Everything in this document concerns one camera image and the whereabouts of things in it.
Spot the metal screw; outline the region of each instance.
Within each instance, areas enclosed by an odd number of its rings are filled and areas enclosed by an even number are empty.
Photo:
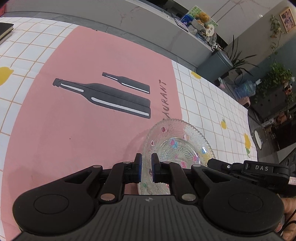
[[[185,193],[182,195],[181,197],[184,201],[194,201],[196,199],[196,196],[194,194],[191,193]]]
[[[112,193],[104,193],[101,195],[101,199],[104,201],[112,201],[115,198],[115,195]]]

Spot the green plant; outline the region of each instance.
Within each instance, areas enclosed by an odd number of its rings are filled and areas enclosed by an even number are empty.
[[[296,99],[294,97],[294,94],[291,93],[286,97],[286,100],[287,100],[287,104],[290,105],[290,104],[294,103]]]
[[[292,78],[292,73],[289,69],[286,69],[282,64],[274,61],[270,66],[271,70],[263,79],[262,83],[257,87],[257,93],[266,97],[267,93],[282,85],[282,81],[290,80]]]
[[[280,21],[275,18],[273,15],[270,18],[271,24],[270,24],[270,31],[272,31],[272,35],[270,36],[270,38],[272,39],[277,39],[277,43],[276,42],[271,42],[271,48],[272,48],[272,53],[274,53],[275,55],[277,55],[277,51],[275,51],[278,47],[279,47],[279,41],[281,40],[281,34],[283,34],[284,32],[281,30],[281,24]]]
[[[247,61],[248,58],[252,58],[252,57],[255,57],[257,54],[253,54],[253,55],[250,55],[250,56],[247,56],[245,58],[242,58],[242,59],[239,59],[242,51],[238,51],[237,52],[237,49],[238,49],[238,45],[239,45],[239,39],[237,38],[237,47],[236,47],[236,50],[234,52],[234,46],[235,46],[235,42],[234,42],[234,35],[233,35],[233,41],[232,41],[232,52],[231,52],[231,56],[230,56],[230,60],[231,60],[231,63],[233,65],[233,67],[230,69],[230,70],[236,70],[236,69],[239,69],[239,70],[244,70],[245,72],[247,72],[249,75],[253,76],[249,71],[247,71],[245,68],[242,68],[243,65],[246,65],[246,64],[250,64],[252,66],[255,66],[257,68],[259,68],[257,65],[255,64],[251,64],[250,62]]]

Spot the framed picture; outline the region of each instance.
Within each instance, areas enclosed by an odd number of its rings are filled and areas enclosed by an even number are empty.
[[[280,14],[280,17],[283,21],[287,33],[296,28],[296,24],[290,8],[286,8],[285,11]]]

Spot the table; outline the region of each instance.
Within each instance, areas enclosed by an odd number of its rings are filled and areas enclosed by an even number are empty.
[[[0,75],[8,77],[0,86],[1,240],[19,233],[12,204],[21,193],[95,164],[106,169],[133,161],[149,129],[164,118],[194,125],[222,161],[257,160],[247,109],[184,66],[69,23],[0,21],[15,25],[0,46]],[[142,85],[115,81],[120,76]],[[90,83],[147,106],[90,98],[84,88]]]

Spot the black bottle graphic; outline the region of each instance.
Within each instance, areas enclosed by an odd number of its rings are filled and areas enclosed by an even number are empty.
[[[104,77],[108,77],[112,80],[117,81],[118,83],[120,83],[123,86],[138,90],[138,91],[142,91],[144,93],[150,94],[150,86],[143,84],[141,82],[129,79],[127,77],[124,76],[116,76],[116,75],[112,75],[112,74],[107,74],[105,72],[102,73],[102,76]]]
[[[150,100],[106,85],[80,84],[55,79],[53,86],[83,95],[89,102],[113,110],[150,119]]]

